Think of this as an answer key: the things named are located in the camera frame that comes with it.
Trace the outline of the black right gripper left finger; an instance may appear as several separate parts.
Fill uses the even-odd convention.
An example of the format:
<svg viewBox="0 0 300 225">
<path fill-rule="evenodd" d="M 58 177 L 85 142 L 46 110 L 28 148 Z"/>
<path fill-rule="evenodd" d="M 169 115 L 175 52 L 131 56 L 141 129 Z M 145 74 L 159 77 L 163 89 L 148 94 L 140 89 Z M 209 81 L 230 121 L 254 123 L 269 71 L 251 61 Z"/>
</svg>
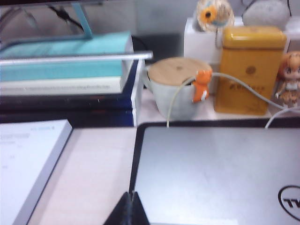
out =
<svg viewBox="0 0 300 225">
<path fill-rule="evenodd" d="M 128 192 L 120 198 L 112 213 L 110 214 L 110 225 L 131 225 L 132 224 L 132 203 Z"/>
</svg>

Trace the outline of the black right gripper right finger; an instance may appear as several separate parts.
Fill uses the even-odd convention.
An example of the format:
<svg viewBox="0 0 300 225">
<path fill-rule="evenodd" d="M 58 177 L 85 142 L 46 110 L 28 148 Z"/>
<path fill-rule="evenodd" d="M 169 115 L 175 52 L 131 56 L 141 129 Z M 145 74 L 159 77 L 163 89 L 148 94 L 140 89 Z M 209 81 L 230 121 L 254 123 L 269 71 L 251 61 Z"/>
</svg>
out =
<svg viewBox="0 0 300 225">
<path fill-rule="evenodd" d="M 137 192 L 132 195 L 132 224 L 149 225 L 149 221 Z"/>
</svg>

